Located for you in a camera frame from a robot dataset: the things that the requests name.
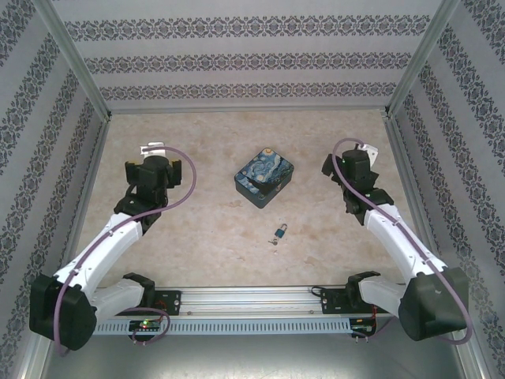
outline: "patterned wallpaper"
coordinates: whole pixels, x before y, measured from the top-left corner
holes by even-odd
[[[112,111],[385,106],[440,0],[57,0]]]
[[[0,1],[0,378],[28,336],[31,282],[62,263],[102,123],[27,0]]]
[[[396,120],[442,258],[470,278],[492,377],[505,377],[505,12],[463,1]]]

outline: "beige floor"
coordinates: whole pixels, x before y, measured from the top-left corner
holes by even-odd
[[[140,145],[163,141],[194,159],[196,190],[119,259],[103,286],[131,271],[160,287],[341,284],[366,270],[402,281],[375,237],[345,213],[340,188],[320,172],[343,137],[359,137],[379,148],[377,185],[412,224],[379,111],[115,115],[79,251],[124,195],[124,162],[141,161]],[[258,209],[236,191],[234,174],[265,147],[293,163],[294,176],[266,208]],[[190,175],[183,163],[183,185],[169,190],[170,202],[187,191]],[[273,246],[268,241],[282,223],[288,225],[286,235]]]

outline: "purple cable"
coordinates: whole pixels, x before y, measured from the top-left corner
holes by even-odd
[[[358,199],[361,201],[365,202],[368,206],[372,207],[372,209],[375,209],[377,212],[379,212],[382,216],[386,217],[388,220],[390,220],[393,225],[395,225],[402,233],[405,235],[407,240],[410,242],[410,245],[419,253],[421,256],[421,259],[428,265],[428,267],[435,273],[435,275],[440,279],[442,284],[445,286],[445,288],[449,291],[451,294],[452,298],[456,301],[456,305],[458,306],[459,310],[461,310],[463,317],[465,318],[465,323],[466,323],[466,335],[460,339],[460,340],[449,340],[447,338],[440,337],[442,340],[447,341],[450,344],[453,345],[463,345],[464,343],[467,343],[470,338],[472,337],[473,334],[473,322],[472,319],[470,318],[470,315],[468,313],[468,310],[466,310],[465,305],[463,304],[463,301],[459,298],[458,294],[454,290],[454,288],[447,282],[447,280],[443,277],[443,275],[438,271],[438,269],[435,267],[435,265],[429,260],[428,256],[425,254],[423,249],[419,247],[419,245],[413,240],[412,236],[410,233],[404,228],[403,225],[398,223],[398,221],[391,216],[389,213],[385,212],[383,209],[379,208],[377,205],[373,204],[369,199],[361,195],[359,192],[357,192],[344,178],[342,175],[342,172],[339,169],[339,166],[337,164],[337,150],[339,149],[339,146],[343,144],[344,142],[355,142],[359,144],[360,146],[363,146],[365,143],[362,140],[358,140],[357,138],[343,138],[333,148],[333,154],[331,155],[331,160],[333,161],[333,167],[335,168],[335,171],[337,172],[337,175],[339,176],[340,180],[344,184],[344,186],[347,187],[347,189],[354,194]]]
[[[144,307],[138,307],[138,308],[128,308],[127,310],[124,310],[124,312],[156,312],[157,314],[161,314],[161,317],[165,316],[166,317],[166,327],[164,330],[158,334],[156,337],[152,337],[149,341],[139,341],[135,340],[135,335],[137,332],[141,331],[142,329],[135,329],[132,334],[132,340],[133,344],[137,345],[138,343],[141,344],[142,346],[149,345],[150,343],[156,342],[160,338],[166,335],[166,332],[168,332],[168,329],[170,329],[170,316],[168,315],[167,312],[162,311],[162,310],[157,310],[156,308],[144,308]]]
[[[156,213],[165,212],[165,211],[168,211],[169,209],[177,207],[178,205],[184,203],[188,199],[188,197],[191,196],[193,191],[195,190],[196,167],[195,167],[195,164],[192,162],[192,160],[184,152],[177,150],[176,148],[170,148],[168,146],[156,146],[153,148],[145,148],[145,149],[143,149],[143,152],[150,152],[151,150],[167,150],[169,152],[176,152],[177,154],[182,156],[189,163],[189,166],[191,166],[191,170],[193,171],[193,182],[191,183],[191,187],[189,188],[188,193],[181,200],[179,200],[171,205],[167,205],[164,208],[153,209],[152,211],[147,211],[147,212],[141,213],[140,215],[132,216],[124,221],[121,221],[118,225],[116,225],[115,227],[112,227],[108,233],[101,235],[100,238],[98,238],[95,241],[95,243],[93,243],[90,246],[90,248],[86,251],[86,253],[76,263],[74,269],[72,270],[70,275],[67,277],[66,281],[63,283],[63,287],[58,294],[58,299],[56,300],[56,307],[54,308],[54,322],[53,322],[54,345],[56,346],[56,351],[58,352],[58,354],[60,356],[65,356],[65,354],[66,354],[66,353],[62,352],[62,344],[60,341],[60,328],[59,328],[60,310],[62,308],[63,295],[65,294],[67,288],[69,287],[70,282],[72,281],[72,278],[77,275],[76,270],[78,270],[82,266],[82,264],[86,261],[86,259],[88,259],[88,257],[93,253],[93,251],[100,245],[100,243],[102,243],[106,238],[108,238],[111,235],[111,233],[114,233],[120,227],[124,227],[130,221],[135,221],[135,220],[138,220],[142,217],[154,215]],[[158,310],[155,308],[145,308],[145,310],[150,310],[152,312],[158,312]]]

